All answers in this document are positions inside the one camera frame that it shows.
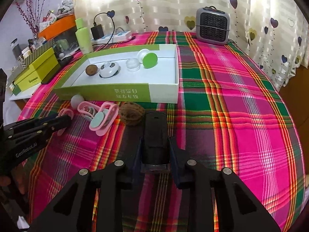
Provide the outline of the person's left hand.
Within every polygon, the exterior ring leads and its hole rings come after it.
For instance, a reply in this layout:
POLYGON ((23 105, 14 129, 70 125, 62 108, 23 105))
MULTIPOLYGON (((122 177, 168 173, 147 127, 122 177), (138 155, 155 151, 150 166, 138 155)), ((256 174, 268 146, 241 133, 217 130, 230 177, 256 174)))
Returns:
POLYGON ((28 192, 28 178, 23 165, 18 165, 12 169, 11 176, 1 175, 1 186, 9 186, 14 182, 22 195, 28 192))

